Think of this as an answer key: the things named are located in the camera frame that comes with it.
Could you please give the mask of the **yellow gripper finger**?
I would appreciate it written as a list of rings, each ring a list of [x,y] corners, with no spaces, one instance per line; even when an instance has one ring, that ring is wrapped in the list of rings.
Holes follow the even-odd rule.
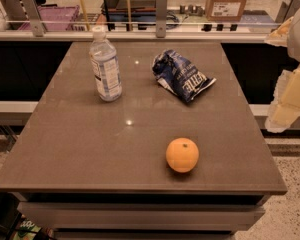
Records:
[[[289,33],[292,20],[293,17],[290,17],[289,19],[284,21],[277,29],[275,29],[269,35],[267,35],[265,38],[265,43],[276,47],[279,46],[286,47],[288,33]]]
[[[300,65],[293,71],[282,71],[273,97],[265,128],[271,133],[281,133],[300,116]]]

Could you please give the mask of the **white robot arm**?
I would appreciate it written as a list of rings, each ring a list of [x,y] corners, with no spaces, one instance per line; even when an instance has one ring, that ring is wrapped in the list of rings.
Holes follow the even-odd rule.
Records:
[[[271,32],[265,43],[287,48],[288,56],[299,62],[292,72],[283,70],[278,77],[265,128],[272,133],[288,129],[300,116],[300,8]]]

